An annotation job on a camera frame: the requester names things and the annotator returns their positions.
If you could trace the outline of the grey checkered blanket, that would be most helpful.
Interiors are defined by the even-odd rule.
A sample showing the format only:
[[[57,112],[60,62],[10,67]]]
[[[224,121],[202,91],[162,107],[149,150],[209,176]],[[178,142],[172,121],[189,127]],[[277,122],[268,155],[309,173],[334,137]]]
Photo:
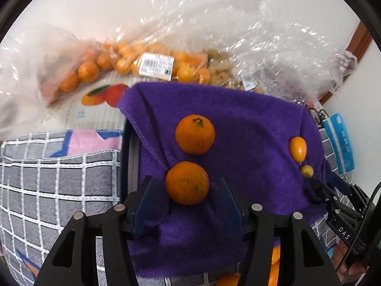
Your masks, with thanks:
[[[125,151],[131,144],[132,151]],[[78,211],[104,213],[121,200],[123,191],[142,186],[138,179],[140,139],[130,142],[122,130],[66,130],[28,134],[1,146],[1,243],[12,277],[33,285],[59,234]],[[158,191],[150,228],[169,213],[165,188]],[[324,249],[338,237],[326,223],[327,212],[310,223]],[[140,285],[214,285],[239,271],[237,263],[202,274],[142,278]]]

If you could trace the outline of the mandarin orange two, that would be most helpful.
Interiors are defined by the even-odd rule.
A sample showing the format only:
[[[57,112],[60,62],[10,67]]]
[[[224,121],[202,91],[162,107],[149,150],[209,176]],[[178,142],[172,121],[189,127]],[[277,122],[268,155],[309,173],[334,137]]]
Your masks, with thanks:
[[[196,205],[209,192],[209,177],[198,164],[182,161],[173,166],[165,177],[165,188],[171,200],[180,205]]]

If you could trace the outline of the mandarin orange one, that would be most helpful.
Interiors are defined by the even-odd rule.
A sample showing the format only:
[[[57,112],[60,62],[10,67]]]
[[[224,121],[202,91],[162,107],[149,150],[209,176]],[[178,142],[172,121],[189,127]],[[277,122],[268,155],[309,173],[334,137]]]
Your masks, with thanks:
[[[214,144],[216,132],[211,121],[201,115],[184,117],[175,130],[175,140],[179,148],[191,155],[205,154]]]

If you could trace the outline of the mandarin orange three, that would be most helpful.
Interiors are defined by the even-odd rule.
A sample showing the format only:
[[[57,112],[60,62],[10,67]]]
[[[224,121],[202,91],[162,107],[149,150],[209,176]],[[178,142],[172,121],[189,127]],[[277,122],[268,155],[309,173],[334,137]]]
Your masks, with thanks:
[[[271,265],[271,271],[269,275],[268,280],[268,286],[277,286],[278,285],[278,277],[279,277],[279,268],[280,268],[280,262],[277,261],[276,263]]]

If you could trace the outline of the large crumpled clear plastic bag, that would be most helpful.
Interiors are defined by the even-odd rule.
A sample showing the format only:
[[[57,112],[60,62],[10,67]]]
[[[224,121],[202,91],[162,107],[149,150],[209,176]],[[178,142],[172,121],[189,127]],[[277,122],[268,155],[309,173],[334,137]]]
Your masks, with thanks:
[[[317,33],[277,20],[268,0],[152,0],[154,13],[119,28],[115,42],[160,41],[171,50],[204,52],[208,85],[315,103],[323,52]]]

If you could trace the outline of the small yellow fruit one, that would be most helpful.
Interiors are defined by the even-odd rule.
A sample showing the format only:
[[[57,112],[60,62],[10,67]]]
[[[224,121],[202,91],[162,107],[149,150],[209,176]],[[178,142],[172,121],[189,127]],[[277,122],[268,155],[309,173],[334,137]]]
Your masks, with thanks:
[[[300,172],[301,172],[302,176],[306,179],[310,179],[314,175],[314,169],[310,165],[302,165],[300,167]]]

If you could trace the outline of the small clear bag of oranges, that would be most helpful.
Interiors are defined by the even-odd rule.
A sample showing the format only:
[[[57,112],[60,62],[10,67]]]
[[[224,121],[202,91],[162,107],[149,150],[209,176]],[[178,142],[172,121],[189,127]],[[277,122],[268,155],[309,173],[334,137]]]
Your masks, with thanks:
[[[51,25],[28,26],[1,42],[1,139],[32,126],[59,97],[59,87],[91,54],[94,39]]]

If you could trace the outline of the oval kumquat orange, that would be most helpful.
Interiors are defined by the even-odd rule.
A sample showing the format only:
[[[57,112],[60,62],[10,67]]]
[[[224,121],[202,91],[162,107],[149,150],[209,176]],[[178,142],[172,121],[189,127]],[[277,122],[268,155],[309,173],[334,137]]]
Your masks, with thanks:
[[[307,143],[302,137],[293,137],[289,143],[289,151],[297,163],[302,163],[307,155]]]

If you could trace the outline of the mandarin orange four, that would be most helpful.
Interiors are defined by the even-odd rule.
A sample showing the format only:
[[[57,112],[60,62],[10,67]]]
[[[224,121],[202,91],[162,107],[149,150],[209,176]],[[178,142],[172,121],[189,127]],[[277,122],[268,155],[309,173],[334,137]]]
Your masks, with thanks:
[[[222,276],[216,281],[216,286],[237,286],[240,279],[239,274],[229,274]]]

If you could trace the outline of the purple towel covered tray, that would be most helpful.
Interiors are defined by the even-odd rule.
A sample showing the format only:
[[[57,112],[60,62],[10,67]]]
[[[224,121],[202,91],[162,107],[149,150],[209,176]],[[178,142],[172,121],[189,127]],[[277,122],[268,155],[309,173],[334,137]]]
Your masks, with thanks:
[[[171,203],[149,234],[129,243],[135,272],[142,278],[202,274],[243,261],[247,245],[227,234],[225,214],[215,198],[221,179],[250,203],[273,214],[301,212],[315,223],[326,212],[291,157],[289,142],[307,143],[306,163],[326,179],[330,167],[315,121],[306,108],[275,97],[228,88],[138,83],[125,90],[118,107],[140,139],[138,179],[160,181],[177,163],[200,165],[210,179],[205,201]],[[177,124],[197,114],[214,125],[216,139],[206,154],[185,154],[175,140]]]

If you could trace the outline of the large orange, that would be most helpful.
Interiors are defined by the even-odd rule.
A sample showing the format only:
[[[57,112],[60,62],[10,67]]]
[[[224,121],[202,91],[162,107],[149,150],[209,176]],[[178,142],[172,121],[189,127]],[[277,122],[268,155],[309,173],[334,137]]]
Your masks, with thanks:
[[[272,250],[272,260],[271,260],[271,265],[276,264],[280,260],[280,246],[276,246]]]

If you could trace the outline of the blue tissue pack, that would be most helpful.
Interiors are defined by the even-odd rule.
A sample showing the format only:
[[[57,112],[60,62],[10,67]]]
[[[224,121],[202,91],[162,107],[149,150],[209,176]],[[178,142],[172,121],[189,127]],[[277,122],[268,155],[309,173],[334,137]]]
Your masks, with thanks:
[[[339,175],[355,169],[351,138],[341,114],[335,113],[323,121],[323,127],[333,148]]]

